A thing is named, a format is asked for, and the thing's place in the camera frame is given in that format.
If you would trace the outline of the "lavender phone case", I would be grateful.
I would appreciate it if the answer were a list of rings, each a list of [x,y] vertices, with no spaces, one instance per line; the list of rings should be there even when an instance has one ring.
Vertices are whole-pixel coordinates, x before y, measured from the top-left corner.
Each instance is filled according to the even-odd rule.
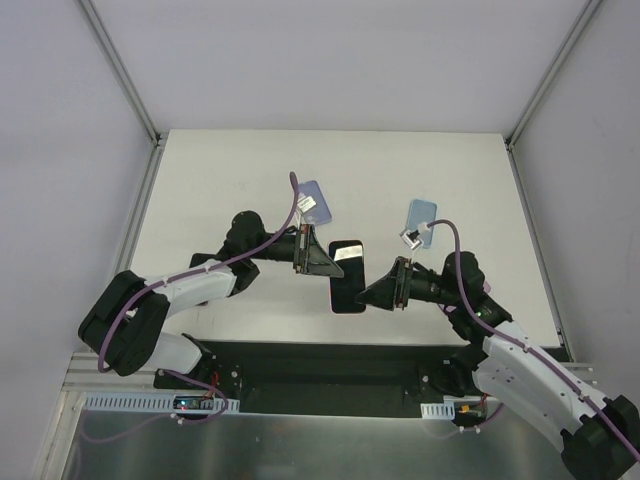
[[[301,223],[322,226],[332,221],[332,213],[317,181],[311,180],[299,185],[298,199],[303,196],[312,196],[317,205],[305,214],[301,214],[297,210],[297,215]]]

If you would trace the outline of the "black phone pink edge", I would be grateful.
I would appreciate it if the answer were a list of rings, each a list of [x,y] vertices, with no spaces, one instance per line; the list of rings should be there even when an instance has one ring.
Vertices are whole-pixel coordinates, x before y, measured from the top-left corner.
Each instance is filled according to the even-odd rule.
[[[206,273],[219,270],[226,264],[217,255],[207,253],[195,253],[192,255],[189,269],[203,269]]]

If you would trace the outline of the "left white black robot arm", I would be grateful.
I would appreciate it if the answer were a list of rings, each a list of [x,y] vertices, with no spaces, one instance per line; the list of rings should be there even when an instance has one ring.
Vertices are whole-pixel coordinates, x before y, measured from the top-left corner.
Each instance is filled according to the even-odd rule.
[[[78,336],[97,353],[102,373],[125,377],[146,365],[190,373],[204,350],[186,334],[164,332],[165,321],[244,292],[260,274],[259,260],[289,263],[302,275],[344,276],[320,246],[314,226],[285,224],[269,233],[258,213],[243,211],[232,220],[221,249],[193,255],[187,270],[158,279],[130,270],[115,275],[80,324]]]

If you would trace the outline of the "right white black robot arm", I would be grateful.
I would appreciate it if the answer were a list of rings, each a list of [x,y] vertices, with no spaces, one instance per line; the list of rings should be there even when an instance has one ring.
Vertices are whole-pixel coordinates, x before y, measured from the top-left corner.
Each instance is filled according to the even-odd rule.
[[[410,301],[438,305],[466,344],[431,374],[433,388],[497,399],[547,438],[574,478],[619,479],[638,464],[638,408],[590,386],[535,345],[491,298],[473,253],[449,254],[440,273],[399,257],[355,299],[388,311]]]

